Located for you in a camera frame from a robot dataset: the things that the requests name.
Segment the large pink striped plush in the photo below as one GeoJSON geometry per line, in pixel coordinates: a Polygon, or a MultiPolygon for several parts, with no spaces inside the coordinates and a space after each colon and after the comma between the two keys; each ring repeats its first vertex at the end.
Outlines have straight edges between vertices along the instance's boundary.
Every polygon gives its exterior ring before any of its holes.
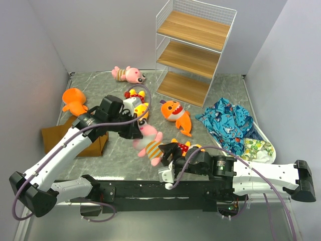
{"type": "Polygon", "coordinates": [[[142,139],[133,140],[133,147],[139,151],[139,157],[147,156],[152,166],[157,166],[163,157],[163,152],[159,145],[163,145],[163,134],[149,125],[145,118],[138,121],[139,130],[143,136],[142,139]]]}

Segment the small pink striped plush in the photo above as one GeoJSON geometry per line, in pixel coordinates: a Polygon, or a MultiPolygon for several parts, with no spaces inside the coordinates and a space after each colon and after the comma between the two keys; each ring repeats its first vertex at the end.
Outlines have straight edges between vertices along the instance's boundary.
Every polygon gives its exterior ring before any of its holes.
{"type": "Polygon", "coordinates": [[[127,66],[125,69],[120,69],[118,66],[115,66],[111,74],[116,81],[132,84],[143,83],[146,79],[139,69],[130,66],[127,66]]]}

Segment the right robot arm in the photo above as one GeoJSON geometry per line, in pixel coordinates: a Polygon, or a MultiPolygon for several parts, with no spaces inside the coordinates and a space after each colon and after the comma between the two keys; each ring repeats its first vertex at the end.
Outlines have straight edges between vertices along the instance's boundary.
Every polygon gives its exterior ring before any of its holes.
{"type": "Polygon", "coordinates": [[[271,194],[299,202],[315,202],[311,170],[306,161],[293,164],[265,164],[240,161],[231,156],[213,156],[198,147],[183,154],[177,143],[160,145],[163,168],[159,179],[171,189],[183,173],[206,176],[216,185],[215,197],[231,200],[234,196],[271,194]]]}

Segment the orange shark plush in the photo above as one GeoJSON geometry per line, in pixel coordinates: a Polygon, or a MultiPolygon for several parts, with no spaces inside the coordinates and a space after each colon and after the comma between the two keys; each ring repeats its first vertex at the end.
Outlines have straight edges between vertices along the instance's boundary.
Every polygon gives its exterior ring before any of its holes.
{"type": "Polygon", "coordinates": [[[79,116],[88,111],[85,106],[86,96],[78,88],[69,88],[62,95],[62,101],[65,106],[62,108],[63,112],[69,111],[74,116],[79,116]]]}
{"type": "Polygon", "coordinates": [[[190,113],[184,110],[182,105],[175,100],[161,100],[160,103],[162,104],[160,110],[163,117],[170,122],[174,122],[176,128],[179,129],[183,135],[191,137],[192,122],[190,113]]]}

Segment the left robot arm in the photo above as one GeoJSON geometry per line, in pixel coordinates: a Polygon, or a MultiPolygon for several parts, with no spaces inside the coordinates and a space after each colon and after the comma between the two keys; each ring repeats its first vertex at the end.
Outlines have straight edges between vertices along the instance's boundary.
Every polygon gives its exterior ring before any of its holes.
{"type": "Polygon", "coordinates": [[[24,173],[14,172],[9,177],[15,201],[20,201],[36,217],[46,215],[58,203],[75,198],[101,201],[100,183],[90,175],[60,183],[55,180],[67,164],[107,132],[118,133],[124,139],[141,139],[139,115],[134,110],[139,102],[137,97],[122,100],[108,95],[99,106],[78,116],[45,157],[24,173]]]}

